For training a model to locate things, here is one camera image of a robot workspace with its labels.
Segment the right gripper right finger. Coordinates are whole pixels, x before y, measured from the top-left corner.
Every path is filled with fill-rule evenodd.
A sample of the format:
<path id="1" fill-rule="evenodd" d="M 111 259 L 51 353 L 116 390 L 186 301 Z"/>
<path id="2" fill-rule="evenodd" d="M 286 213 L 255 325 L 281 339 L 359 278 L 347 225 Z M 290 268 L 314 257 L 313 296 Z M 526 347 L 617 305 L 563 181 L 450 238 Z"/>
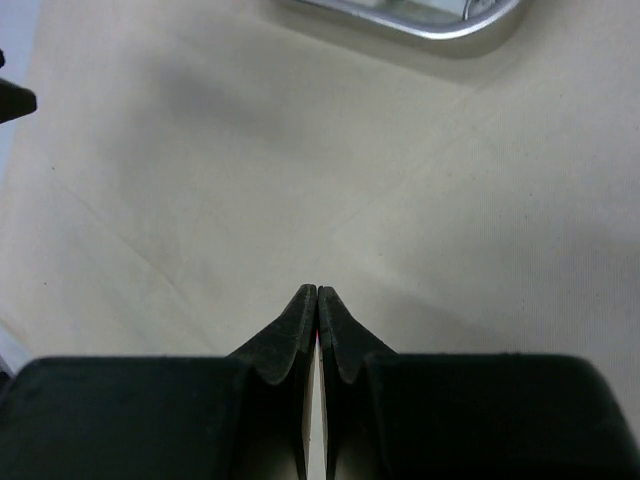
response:
<path id="1" fill-rule="evenodd" d="M 552 354 L 404 354 L 318 293 L 330 479 L 635 479 L 605 378 Z"/>

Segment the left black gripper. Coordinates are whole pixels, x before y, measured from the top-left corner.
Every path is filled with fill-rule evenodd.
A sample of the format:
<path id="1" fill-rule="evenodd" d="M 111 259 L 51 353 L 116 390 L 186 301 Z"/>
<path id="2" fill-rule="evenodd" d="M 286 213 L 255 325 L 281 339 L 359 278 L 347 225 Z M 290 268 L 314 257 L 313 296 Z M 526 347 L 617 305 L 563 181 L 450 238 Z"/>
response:
<path id="1" fill-rule="evenodd" d="M 36 110 L 37 98 L 32 90 L 4 78 L 0 79 L 1 124 L 30 115 Z"/>

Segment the beige cloth wrap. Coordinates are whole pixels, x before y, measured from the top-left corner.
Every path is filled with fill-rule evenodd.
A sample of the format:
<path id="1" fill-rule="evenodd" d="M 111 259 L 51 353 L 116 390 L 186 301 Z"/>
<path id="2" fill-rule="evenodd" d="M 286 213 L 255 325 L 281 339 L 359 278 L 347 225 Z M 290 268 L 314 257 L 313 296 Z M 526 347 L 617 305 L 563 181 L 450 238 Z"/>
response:
<path id="1" fill-rule="evenodd" d="M 45 1 L 1 190 L 35 355 L 225 352 L 302 283 L 398 349 L 639 361 L 639 5 L 437 58 L 266 1 Z"/>

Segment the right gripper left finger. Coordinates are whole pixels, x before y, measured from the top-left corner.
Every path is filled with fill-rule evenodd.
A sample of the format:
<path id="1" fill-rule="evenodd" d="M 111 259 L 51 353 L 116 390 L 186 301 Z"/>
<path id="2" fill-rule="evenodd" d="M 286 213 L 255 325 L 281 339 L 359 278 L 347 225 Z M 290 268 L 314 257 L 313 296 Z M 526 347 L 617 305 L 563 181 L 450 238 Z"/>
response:
<path id="1" fill-rule="evenodd" d="M 5 479 L 303 479 L 317 289 L 226 356 L 50 356 L 1 392 Z"/>

